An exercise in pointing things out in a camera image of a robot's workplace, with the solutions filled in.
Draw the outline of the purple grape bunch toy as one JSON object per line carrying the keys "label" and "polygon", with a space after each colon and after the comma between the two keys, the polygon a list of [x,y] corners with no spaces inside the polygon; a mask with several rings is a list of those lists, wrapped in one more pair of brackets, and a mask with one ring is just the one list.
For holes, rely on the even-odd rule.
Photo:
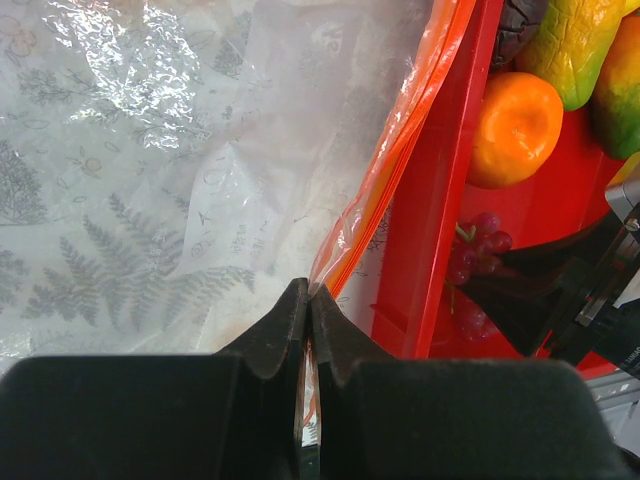
{"label": "purple grape bunch toy", "polygon": [[457,333],[466,341],[481,342],[497,329],[486,313],[467,297],[461,287],[473,277],[497,273],[500,255],[512,247],[511,236],[501,229],[497,215],[483,212],[470,221],[457,223],[449,256],[445,286],[449,313]]}

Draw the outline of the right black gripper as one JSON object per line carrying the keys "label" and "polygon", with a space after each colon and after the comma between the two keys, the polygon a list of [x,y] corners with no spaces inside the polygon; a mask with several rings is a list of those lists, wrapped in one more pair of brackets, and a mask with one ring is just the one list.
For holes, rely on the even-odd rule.
{"label": "right black gripper", "polygon": [[550,357],[578,365],[595,353],[639,376],[639,179],[614,180],[607,214],[569,236],[498,256],[461,287],[523,356],[549,333]]}

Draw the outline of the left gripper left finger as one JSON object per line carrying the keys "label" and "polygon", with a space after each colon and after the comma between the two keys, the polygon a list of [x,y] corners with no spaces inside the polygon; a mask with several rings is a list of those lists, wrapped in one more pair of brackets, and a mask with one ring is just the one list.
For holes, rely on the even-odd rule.
{"label": "left gripper left finger", "polygon": [[308,280],[295,278],[254,325],[216,353],[240,357],[260,380],[297,380],[302,362]]}

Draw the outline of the orange tangerine toy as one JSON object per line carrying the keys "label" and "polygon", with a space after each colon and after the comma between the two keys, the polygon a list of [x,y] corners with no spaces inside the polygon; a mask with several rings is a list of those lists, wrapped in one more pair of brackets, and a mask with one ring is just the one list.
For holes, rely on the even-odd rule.
{"label": "orange tangerine toy", "polygon": [[559,140],[563,115],[560,96],[539,77],[521,72],[492,76],[480,106],[467,183],[502,189],[534,175]]}

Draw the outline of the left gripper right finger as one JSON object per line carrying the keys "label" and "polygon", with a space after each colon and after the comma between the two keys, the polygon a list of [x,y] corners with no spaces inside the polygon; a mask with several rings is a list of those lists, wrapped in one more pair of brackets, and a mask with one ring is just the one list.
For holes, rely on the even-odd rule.
{"label": "left gripper right finger", "polygon": [[321,388],[372,388],[400,371],[400,361],[343,314],[326,286],[311,299],[311,320]]}

